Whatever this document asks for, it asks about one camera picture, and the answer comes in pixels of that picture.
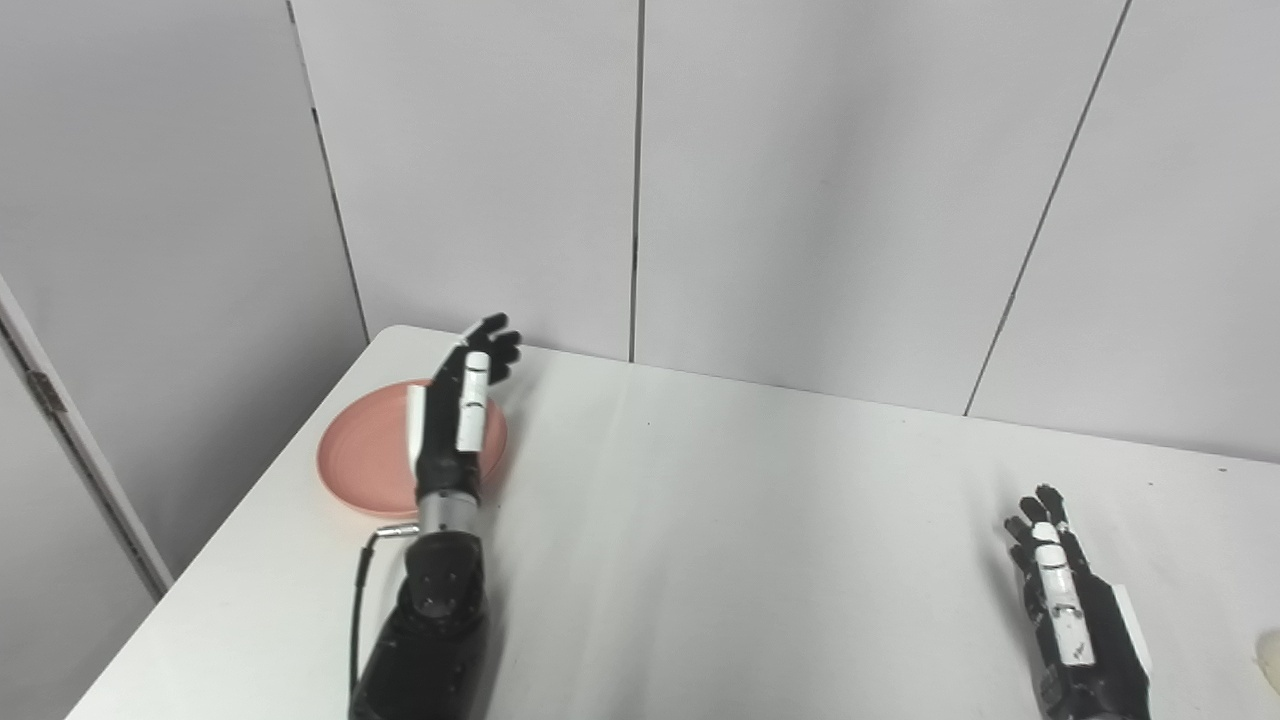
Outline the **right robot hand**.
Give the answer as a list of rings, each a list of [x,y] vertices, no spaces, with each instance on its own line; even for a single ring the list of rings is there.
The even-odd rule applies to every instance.
[[[1148,719],[1149,651],[1123,585],[1097,575],[1073,532],[1064,497],[1037,486],[1004,520],[1021,580],[1047,719]]]

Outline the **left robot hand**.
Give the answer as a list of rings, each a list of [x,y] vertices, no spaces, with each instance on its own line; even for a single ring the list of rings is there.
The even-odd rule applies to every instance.
[[[488,391],[511,375],[521,343],[507,314],[483,316],[451,346],[430,383],[413,387],[420,396],[408,401],[407,429],[415,500],[479,495]]]

